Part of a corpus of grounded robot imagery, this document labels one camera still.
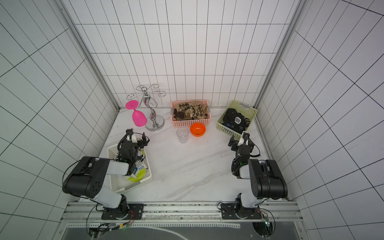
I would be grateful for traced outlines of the white sock neon yellow toe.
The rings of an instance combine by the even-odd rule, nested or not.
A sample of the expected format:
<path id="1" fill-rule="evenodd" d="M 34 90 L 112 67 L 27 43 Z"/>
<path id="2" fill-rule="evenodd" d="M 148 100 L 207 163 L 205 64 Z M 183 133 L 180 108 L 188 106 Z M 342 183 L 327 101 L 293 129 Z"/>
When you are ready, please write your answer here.
<path id="1" fill-rule="evenodd" d="M 134 172 L 129 177 L 127 177 L 127 180 L 133 183 L 139 182 L 145 177 L 146 172 L 147 165 L 140 163 L 135 167 Z"/>

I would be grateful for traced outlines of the black sock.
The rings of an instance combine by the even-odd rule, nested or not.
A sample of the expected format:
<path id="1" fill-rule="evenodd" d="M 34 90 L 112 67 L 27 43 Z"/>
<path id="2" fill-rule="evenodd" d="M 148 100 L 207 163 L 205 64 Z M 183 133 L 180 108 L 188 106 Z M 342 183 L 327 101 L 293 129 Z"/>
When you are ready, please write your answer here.
<path id="1" fill-rule="evenodd" d="M 245 118 L 241 113 L 238 113 L 235 109 L 228 109 L 223 117 L 223 123 L 225 127 L 241 134 L 249 125 L 251 120 Z"/>

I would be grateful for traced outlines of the brown tan knit sock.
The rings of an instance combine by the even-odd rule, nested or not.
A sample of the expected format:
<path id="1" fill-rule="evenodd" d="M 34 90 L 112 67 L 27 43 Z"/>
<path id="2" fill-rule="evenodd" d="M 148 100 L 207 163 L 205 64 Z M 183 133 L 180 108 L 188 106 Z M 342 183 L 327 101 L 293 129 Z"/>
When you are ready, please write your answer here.
<path id="1" fill-rule="evenodd" d="M 190 103 L 179 103 L 174 107 L 173 115 L 177 121 L 191 120 L 192 107 Z"/>

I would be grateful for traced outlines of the tan brown argyle sock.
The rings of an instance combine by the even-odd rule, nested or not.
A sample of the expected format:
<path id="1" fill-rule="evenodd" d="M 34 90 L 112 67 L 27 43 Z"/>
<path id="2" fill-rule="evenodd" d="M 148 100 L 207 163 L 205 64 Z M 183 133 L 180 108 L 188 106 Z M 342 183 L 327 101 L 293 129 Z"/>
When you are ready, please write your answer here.
<path id="1" fill-rule="evenodd" d="M 196 119 L 202 120 L 202 119 L 206 119 L 208 117 L 208 113 L 207 113 L 208 105 L 207 104 L 202 104 L 199 101 L 193 101 L 193 102 L 190 102 L 189 105 L 190 105 L 190 110 L 191 110 L 190 117 L 193 120 L 196 120 Z"/>

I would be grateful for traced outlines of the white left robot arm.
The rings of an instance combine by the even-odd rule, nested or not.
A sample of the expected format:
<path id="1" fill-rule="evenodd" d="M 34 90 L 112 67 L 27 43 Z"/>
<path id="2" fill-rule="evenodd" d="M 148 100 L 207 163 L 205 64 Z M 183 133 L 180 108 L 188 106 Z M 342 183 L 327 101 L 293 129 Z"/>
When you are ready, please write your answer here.
<path id="1" fill-rule="evenodd" d="M 63 192 L 89 199 L 107 209 L 125 211 L 128 208 L 126 197 L 105 186 L 105 177 L 115 175 L 138 180 L 140 172 L 147 166 L 144 148 L 149 142 L 145 133 L 127 129 L 112 159 L 84 156 L 76 162 L 67 178 L 63 179 Z"/>

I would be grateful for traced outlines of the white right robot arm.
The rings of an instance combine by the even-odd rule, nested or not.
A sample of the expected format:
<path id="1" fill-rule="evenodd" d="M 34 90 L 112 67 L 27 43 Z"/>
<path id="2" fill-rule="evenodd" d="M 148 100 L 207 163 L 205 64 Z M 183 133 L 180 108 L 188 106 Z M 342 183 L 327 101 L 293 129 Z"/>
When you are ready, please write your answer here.
<path id="1" fill-rule="evenodd" d="M 266 200 L 279 200 L 288 196 L 288 186 L 275 160 L 259 160 L 260 154 L 253 155 L 256 144 L 250 133 L 243 132 L 240 139 L 232 136 L 229 147 L 235 152 L 231 172 L 237 179 L 249 180 L 251 192 L 240 193 L 235 199 L 235 209 L 245 211 L 256 209 Z"/>

